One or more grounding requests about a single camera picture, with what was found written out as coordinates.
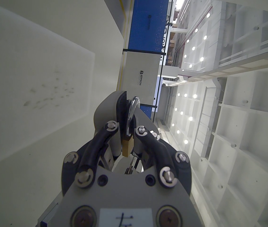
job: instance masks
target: blue pegboard panel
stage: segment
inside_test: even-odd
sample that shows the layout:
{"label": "blue pegboard panel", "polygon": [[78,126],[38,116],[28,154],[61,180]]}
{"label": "blue pegboard panel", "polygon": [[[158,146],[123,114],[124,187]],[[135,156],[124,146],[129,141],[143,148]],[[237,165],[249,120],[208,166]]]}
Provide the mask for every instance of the blue pegboard panel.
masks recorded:
{"label": "blue pegboard panel", "polygon": [[149,119],[151,119],[152,107],[140,106],[140,109],[149,117]]}
{"label": "blue pegboard panel", "polygon": [[128,49],[161,52],[169,0],[135,0]]}

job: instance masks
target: yellow floor line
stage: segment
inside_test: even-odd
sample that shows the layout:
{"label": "yellow floor line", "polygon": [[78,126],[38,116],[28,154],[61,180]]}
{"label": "yellow floor line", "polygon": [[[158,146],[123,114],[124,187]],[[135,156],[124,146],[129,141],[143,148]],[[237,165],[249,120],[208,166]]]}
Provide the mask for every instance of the yellow floor line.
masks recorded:
{"label": "yellow floor line", "polygon": [[[123,32],[122,32],[122,37],[124,39],[124,48],[126,46],[126,43],[127,43],[127,36],[128,36],[128,27],[129,27],[129,17],[130,17],[130,11],[131,11],[131,6],[132,6],[132,0],[131,0],[131,4],[130,4],[130,9],[129,9],[129,16],[128,16],[128,26],[127,26],[127,31],[126,31],[126,35],[125,35],[125,23],[127,21],[127,16],[125,14],[125,9],[123,7],[123,3],[122,3],[122,0],[119,0],[120,2],[120,6],[121,6],[121,9],[122,9],[122,13],[123,13],[123,16],[124,16],[124,23],[123,23]],[[125,62],[125,55],[123,54],[123,58],[122,58],[122,66],[121,66],[121,73],[120,73],[120,80],[118,79],[117,81],[117,86],[116,86],[116,91],[118,90],[118,83],[119,83],[119,90],[121,88],[121,79],[122,79],[122,72],[123,72],[123,64]]]}

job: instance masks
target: joyson logo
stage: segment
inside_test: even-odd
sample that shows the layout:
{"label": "joyson logo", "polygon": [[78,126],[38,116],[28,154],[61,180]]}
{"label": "joyson logo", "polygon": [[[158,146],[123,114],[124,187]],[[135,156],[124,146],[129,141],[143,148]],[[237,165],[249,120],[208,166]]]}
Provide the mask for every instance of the joyson logo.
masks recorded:
{"label": "joyson logo", "polygon": [[137,84],[141,86],[141,84],[143,83],[143,71],[139,71],[138,74],[138,80],[137,80]]}

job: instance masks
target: ceiling light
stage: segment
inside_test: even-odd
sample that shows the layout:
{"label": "ceiling light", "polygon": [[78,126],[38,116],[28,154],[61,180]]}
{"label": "ceiling light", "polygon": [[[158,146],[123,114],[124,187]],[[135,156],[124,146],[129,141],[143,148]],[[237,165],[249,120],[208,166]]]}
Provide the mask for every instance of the ceiling light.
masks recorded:
{"label": "ceiling light", "polygon": [[185,0],[176,0],[175,8],[180,10]]}

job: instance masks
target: white label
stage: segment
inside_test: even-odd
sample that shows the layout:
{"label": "white label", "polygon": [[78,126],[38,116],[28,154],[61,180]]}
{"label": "white label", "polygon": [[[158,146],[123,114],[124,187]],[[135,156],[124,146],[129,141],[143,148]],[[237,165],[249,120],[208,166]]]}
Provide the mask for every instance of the white label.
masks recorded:
{"label": "white label", "polygon": [[152,209],[100,209],[99,227],[151,227]]}

